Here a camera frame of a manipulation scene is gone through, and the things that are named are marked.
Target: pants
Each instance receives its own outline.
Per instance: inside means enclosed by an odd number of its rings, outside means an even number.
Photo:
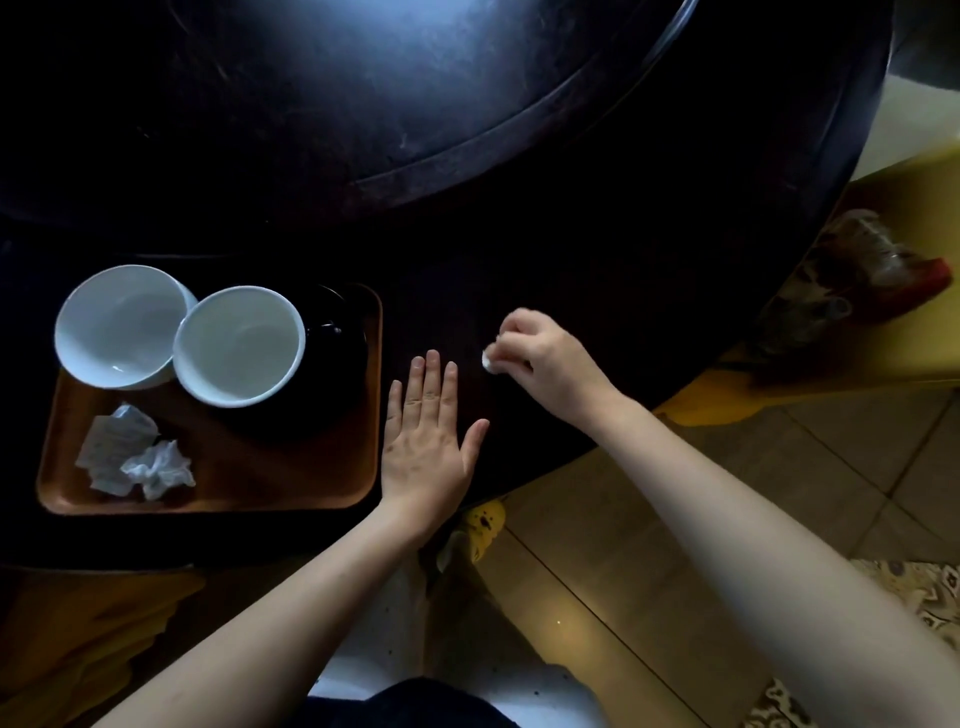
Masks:
[[[401,565],[310,695],[366,700],[424,675],[486,700],[520,728],[609,724],[593,692],[547,665],[503,615],[462,553],[454,553],[429,602],[416,559]]]

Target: tiled floor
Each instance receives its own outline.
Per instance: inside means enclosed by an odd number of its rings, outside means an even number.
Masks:
[[[956,138],[960,94],[890,78],[857,176]],[[895,391],[681,430],[847,556],[960,562],[960,399]],[[480,571],[615,726],[738,725],[771,670],[626,476],[595,450],[507,500]]]

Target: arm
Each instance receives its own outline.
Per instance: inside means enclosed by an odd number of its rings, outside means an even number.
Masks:
[[[817,720],[960,724],[960,668],[945,645],[806,528],[617,392],[549,317],[511,314],[487,356],[616,460]]]
[[[128,697],[99,728],[276,725],[303,699],[353,618],[402,558],[453,515],[489,423],[457,447],[457,367],[411,363],[390,388],[383,498],[359,525]]]

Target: crumpled tissue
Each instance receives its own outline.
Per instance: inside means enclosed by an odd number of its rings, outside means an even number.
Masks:
[[[112,496],[128,496],[139,484],[145,499],[157,500],[170,488],[196,485],[177,441],[154,444],[158,435],[149,415],[121,404],[112,415],[93,418],[76,465],[90,474],[91,488]]]

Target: tray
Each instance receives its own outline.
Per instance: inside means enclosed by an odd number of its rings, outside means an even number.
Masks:
[[[215,412],[175,381],[141,392],[94,389],[60,371],[36,481],[47,510],[64,516],[346,508],[376,480],[380,445],[380,361],[383,312],[366,286],[339,288],[367,334],[365,391],[334,425],[297,442],[262,443],[228,429]],[[192,459],[194,488],[146,501],[139,488],[125,498],[90,488],[74,462],[90,423],[127,401],[156,420],[160,436],[179,441]]]

